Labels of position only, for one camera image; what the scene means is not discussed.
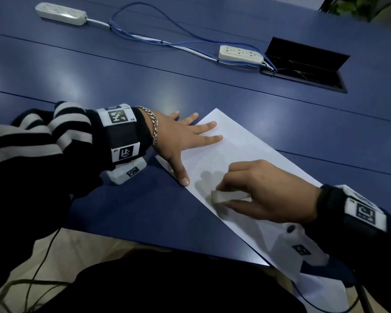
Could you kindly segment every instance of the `beige tile floor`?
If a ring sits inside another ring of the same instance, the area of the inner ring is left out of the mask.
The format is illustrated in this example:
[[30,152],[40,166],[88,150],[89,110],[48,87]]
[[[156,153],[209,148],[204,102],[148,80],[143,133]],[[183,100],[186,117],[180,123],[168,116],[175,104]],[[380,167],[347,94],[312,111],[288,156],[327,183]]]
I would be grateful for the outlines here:
[[[45,256],[52,237],[53,234],[36,242],[32,257],[11,272],[9,281],[31,279],[33,277]],[[118,259],[127,251],[142,247],[144,246],[133,242],[62,229],[52,244],[48,258],[36,279],[73,282],[77,274],[83,269],[102,261]],[[268,274],[273,276],[286,289],[291,289],[291,283],[287,278],[284,279],[281,273],[270,272]],[[5,298],[5,304],[12,313],[23,312],[27,287],[27,285],[11,287]],[[32,305],[49,288],[49,286],[33,285],[28,306]],[[47,302],[62,289],[63,287],[53,289],[41,300],[41,303]],[[356,299],[355,288],[347,289],[346,293],[349,303],[352,303]],[[374,313],[386,312],[371,297],[370,302]],[[362,312],[360,304],[352,310],[352,313]],[[0,313],[6,313],[2,306],[0,306]]]

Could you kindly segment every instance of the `fingernail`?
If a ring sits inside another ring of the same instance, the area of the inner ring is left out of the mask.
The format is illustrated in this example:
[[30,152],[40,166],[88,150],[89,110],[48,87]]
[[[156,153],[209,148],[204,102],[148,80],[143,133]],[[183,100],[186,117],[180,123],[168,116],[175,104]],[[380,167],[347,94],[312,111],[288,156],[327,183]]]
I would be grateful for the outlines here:
[[187,178],[183,178],[183,179],[181,180],[181,184],[182,184],[183,186],[188,186],[188,185],[190,184],[190,182],[188,181]]

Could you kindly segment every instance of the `hand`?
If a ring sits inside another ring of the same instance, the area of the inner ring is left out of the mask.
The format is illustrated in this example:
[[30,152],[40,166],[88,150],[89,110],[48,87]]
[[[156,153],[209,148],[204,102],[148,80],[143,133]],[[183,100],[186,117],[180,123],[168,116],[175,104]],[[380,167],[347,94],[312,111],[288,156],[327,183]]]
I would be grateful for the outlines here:
[[216,189],[250,193],[252,202],[231,200],[224,205],[254,219],[301,224],[317,217],[320,189],[265,160],[232,163]]
[[[149,115],[142,109],[139,109],[145,116],[146,124],[153,134],[153,123]],[[216,122],[210,122],[203,125],[190,126],[198,118],[198,113],[176,121],[179,112],[172,113],[170,116],[157,111],[152,111],[158,119],[158,140],[155,149],[162,158],[169,162],[174,171],[175,177],[183,186],[190,184],[190,178],[181,161],[181,152],[185,149],[196,148],[211,145],[220,142],[223,136],[200,136],[214,127]]]

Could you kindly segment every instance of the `blue cable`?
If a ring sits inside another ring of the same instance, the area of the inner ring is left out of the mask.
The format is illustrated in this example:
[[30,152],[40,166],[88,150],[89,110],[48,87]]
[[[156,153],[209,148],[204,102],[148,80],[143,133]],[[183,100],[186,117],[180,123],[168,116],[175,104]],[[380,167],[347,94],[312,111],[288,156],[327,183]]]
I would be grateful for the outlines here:
[[[171,43],[171,44],[163,44],[163,43],[159,43],[159,42],[154,42],[154,41],[148,41],[148,40],[140,40],[140,39],[136,39],[135,37],[133,37],[130,33],[128,33],[127,31],[123,30],[122,28],[120,28],[118,25],[116,25],[114,23],[114,18],[116,17],[117,14],[119,14],[121,11],[123,11],[124,9],[128,8],[128,7],[131,7],[131,6],[134,6],[134,5],[146,5],[148,7],[151,7],[153,8],[154,10],[157,10],[158,12],[160,12],[165,18],[167,18],[173,25],[177,26],[180,30],[186,32],[187,34],[195,37],[195,38],[198,38],[199,40],[201,41],[188,41],[188,42],[178,42],[178,43]],[[248,47],[248,48],[251,48],[253,49],[254,51],[257,51],[259,52],[263,57],[264,59],[267,60],[267,62],[271,65],[272,68],[274,68],[275,71],[278,71],[277,68],[274,66],[274,64],[271,62],[271,60],[257,47],[255,46],[252,46],[252,45],[249,45],[249,44],[245,44],[245,43],[236,43],[236,42],[216,42],[216,41],[213,41],[213,40],[210,40],[210,39],[207,39],[207,38],[204,38],[204,37],[201,37],[201,36],[198,36],[190,31],[188,31],[187,29],[185,29],[184,27],[182,27],[181,25],[179,25],[177,22],[175,22],[173,19],[171,19],[167,14],[165,14],[162,10],[158,9],[157,7],[149,4],[149,3],[145,3],[145,2],[132,2],[132,3],[129,3],[129,4],[126,4],[125,6],[121,7],[119,10],[117,10],[117,12],[115,12],[115,14],[112,15],[111,19],[109,20],[109,25],[110,27],[115,27],[116,29],[118,29],[117,31],[115,29],[112,29],[112,30],[115,30],[116,33],[118,35],[121,35],[127,39],[130,39],[130,40],[136,40],[136,41],[142,41],[144,43],[147,43],[147,44],[153,44],[153,45],[163,45],[163,46],[171,46],[171,45],[176,45],[176,46],[180,46],[180,45],[184,45],[184,44],[191,44],[191,43],[203,43],[203,44],[210,44],[210,45],[238,45],[238,46],[244,46],[244,47]],[[206,56],[209,56],[211,57],[210,55],[204,53],[204,52],[201,52],[199,50],[195,50],[197,52],[200,52],[202,53],[203,55],[206,55]],[[254,65],[254,66],[258,66],[258,64],[253,64],[253,63],[248,63],[248,62],[239,62],[239,63],[236,63],[235,65]]]

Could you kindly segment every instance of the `black sleeve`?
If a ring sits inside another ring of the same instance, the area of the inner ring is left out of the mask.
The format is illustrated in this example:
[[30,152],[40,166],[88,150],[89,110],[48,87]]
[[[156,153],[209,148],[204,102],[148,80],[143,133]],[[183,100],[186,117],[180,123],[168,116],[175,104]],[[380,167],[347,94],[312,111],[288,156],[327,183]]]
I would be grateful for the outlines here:
[[348,226],[344,215],[346,194],[323,185],[317,200],[317,219],[305,224],[307,236],[324,252],[343,261],[356,280],[391,313],[391,215],[387,232],[364,235],[357,226]]
[[[132,110],[140,157],[152,137],[143,115]],[[37,239],[64,224],[71,198],[87,195],[102,184],[102,171],[115,168],[110,138],[116,136],[108,135],[95,111],[67,102],[0,125],[0,287],[31,257]]]

